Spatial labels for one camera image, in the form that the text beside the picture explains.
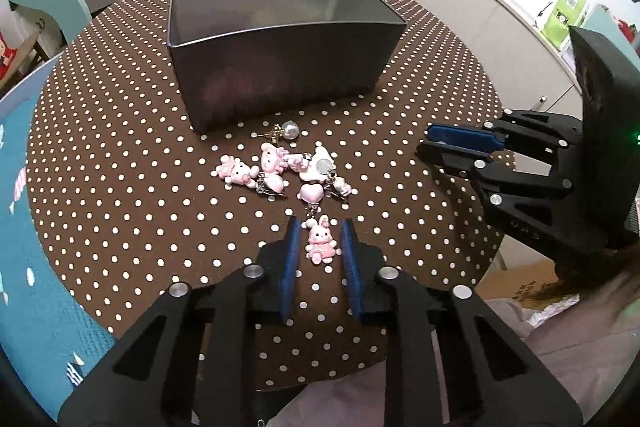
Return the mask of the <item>person's right hand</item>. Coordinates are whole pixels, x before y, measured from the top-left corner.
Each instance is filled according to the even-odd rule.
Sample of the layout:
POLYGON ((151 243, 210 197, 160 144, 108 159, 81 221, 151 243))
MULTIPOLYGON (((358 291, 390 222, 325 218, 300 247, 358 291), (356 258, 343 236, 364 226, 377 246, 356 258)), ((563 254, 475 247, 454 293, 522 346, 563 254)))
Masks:
POLYGON ((578 265, 557 263, 554 266, 558 280, 544 288, 548 298, 571 295, 590 295, 620 275, 639 271, 638 249, 620 251, 617 256, 596 262, 581 261, 578 265))

